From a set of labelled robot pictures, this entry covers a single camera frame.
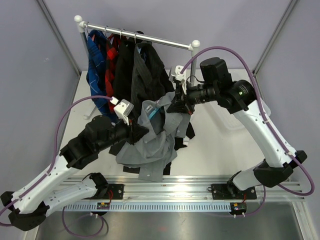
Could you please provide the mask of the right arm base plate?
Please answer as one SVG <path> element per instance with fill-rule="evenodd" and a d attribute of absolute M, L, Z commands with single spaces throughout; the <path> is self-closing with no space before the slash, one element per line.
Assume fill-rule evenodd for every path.
<path fill-rule="evenodd" d="M 213 183 L 207 190 L 212 194 L 214 200 L 256 200 L 257 194 L 254 187 L 250 187 L 246 190 L 232 190 L 232 193 L 228 189 L 226 183 Z"/>

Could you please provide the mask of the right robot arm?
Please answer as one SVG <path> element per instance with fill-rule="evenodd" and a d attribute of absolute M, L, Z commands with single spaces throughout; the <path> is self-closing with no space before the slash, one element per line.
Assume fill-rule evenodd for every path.
<path fill-rule="evenodd" d="M 235 199 L 255 186 L 277 186 L 307 159 L 303 150 L 296 150 L 276 130 L 265 109 L 259 106 L 261 99 L 253 85 L 243 79 L 234 81 L 223 59 L 212 57 L 200 63 L 203 80 L 197 86 L 188 83 L 182 69 L 178 65 L 170 70 L 175 96 L 167 111 L 192 115 L 195 105 L 216 101 L 241 122 L 263 153 L 261 163 L 235 173 L 227 181 L 224 194 Z"/>

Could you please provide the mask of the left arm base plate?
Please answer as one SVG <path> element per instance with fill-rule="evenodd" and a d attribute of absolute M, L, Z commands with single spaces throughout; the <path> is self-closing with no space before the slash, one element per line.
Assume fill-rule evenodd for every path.
<path fill-rule="evenodd" d="M 107 192 L 103 196 L 92 196 L 86 198 L 86 200 L 122 200 L 124 196 L 124 184 L 111 183 L 108 187 Z"/>

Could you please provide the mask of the grey shirt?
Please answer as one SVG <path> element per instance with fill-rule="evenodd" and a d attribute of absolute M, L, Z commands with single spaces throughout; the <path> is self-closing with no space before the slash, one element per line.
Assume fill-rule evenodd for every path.
<path fill-rule="evenodd" d="M 177 157 L 175 138 L 186 136 L 191 116 L 167 113 L 174 97 L 168 92 L 157 101 L 145 100 L 137 123 L 149 132 L 134 144 L 125 143 L 116 155 L 118 164 L 140 168 L 140 180 L 161 182 L 164 168 Z"/>

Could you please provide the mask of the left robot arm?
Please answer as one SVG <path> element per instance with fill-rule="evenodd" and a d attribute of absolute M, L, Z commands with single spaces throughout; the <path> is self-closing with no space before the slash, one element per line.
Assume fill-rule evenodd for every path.
<path fill-rule="evenodd" d="M 138 142 L 149 129 L 135 120 L 122 120 L 113 125 L 111 120 L 99 115 L 85 125 L 84 130 L 71 139 L 49 165 L 33 181 L 19 191 L 6 191 L 2 204 L 10 210 L 10 227 L 29 231 L 61 208 L 82 199 L 103 199 L 108 195 L 109 184 L 105 177 L 94 172 L 76 185 L 56 190 L 63 181 L 97 160 L 99 153 L 117 143 Z"/>

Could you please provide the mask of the teal hanger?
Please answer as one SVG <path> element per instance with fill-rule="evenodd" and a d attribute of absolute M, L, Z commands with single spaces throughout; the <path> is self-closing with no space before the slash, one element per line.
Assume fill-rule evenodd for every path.
<path fill-rule="evenodd" d="M 154 118 L 160 111 L 161 111 L 161 108 L 154 108 L 153 111 L 149 114 L 148 119 L 151 120 L 151 119 Z"/>

